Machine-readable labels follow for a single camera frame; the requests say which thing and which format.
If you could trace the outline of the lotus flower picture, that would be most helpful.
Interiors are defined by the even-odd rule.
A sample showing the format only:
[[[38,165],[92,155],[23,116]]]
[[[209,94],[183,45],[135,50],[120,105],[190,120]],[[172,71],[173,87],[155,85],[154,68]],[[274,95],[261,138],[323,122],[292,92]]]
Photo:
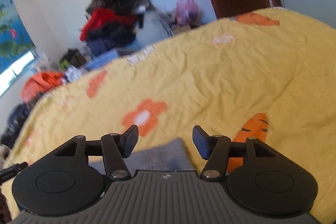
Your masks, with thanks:
[[[14,0],[1,0],[1,73],[24,54],[35,49],[17,11]]]

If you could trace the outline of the yellow carrot print quilt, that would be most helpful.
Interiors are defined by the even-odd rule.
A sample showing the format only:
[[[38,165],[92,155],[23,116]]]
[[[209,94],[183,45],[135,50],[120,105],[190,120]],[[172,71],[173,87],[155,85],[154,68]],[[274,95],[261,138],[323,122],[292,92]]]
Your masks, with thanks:
[[[201,170],[193,127],[234,138],[258,113],[265,142],[317,180],[313,216],[333,223],[335,29],[283,9],[217,20],[58,87],[33,108],[5,166],[136,124],[136,150],[180,138]]]

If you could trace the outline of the pink plastic bag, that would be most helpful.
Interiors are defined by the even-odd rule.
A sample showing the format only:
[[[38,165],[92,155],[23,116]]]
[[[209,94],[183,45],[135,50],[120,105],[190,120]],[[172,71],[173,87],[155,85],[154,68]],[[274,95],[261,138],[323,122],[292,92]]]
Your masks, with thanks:
[[[194,0],[179,0],[175,8],[177,24],[184,26],[195,23],[199,15],[199,7]]]

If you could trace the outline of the dark patterned clothes at bedside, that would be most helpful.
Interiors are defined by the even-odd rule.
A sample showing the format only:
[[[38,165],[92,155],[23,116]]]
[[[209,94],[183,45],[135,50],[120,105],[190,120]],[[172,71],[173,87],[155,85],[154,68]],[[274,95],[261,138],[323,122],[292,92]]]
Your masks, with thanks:
[[[20,131],[30,114],[30,110],[26,104],[21,103],[13,108],[7,118],[6,128],[1,136],[1,145],[5,145],[12,149]]]

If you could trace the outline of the orange plastic bag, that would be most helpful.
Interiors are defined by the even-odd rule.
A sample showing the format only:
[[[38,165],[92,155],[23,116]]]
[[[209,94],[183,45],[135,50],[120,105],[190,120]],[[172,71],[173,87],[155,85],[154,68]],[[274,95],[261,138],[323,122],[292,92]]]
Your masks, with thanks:
[[[31,76],[24,84],[21,99],[27,103],[34,99],[40,93],[46,93],[58,86],[63,81],[63,72],[40,71]]]

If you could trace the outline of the pile of dark and red clothes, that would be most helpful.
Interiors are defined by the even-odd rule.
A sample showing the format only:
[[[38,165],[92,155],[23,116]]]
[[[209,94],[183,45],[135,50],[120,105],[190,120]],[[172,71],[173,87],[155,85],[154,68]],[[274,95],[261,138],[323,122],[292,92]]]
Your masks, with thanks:
[[[125,48],[136,39],[136,28],[143,27],[142,5],[149,0],[92,0],[86,8],[87,22],[79,39],[94,57],[117,48]]]

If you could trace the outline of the light blue folded cloth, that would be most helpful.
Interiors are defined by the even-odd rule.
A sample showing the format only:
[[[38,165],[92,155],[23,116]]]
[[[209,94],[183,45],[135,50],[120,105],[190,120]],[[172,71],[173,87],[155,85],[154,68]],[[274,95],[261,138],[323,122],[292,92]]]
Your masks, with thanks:
[[[98,57],[95,57],[91,61],[87,62],[82,66],[86,71],[93,71],[95,69],[99,69],[113,61],[114,59],[119,58],[117,51],[112,50],[106,53],[101,54]]]

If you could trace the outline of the grey and navy knit sweater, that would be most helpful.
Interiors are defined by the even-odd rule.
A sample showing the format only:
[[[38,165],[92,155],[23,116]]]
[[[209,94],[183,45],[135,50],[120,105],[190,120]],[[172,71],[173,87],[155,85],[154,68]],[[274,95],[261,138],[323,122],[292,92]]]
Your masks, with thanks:
[[[132,152],[124,162],[132,176],[137,170],[165,172],[195,170],[181,138],[158,147]]]

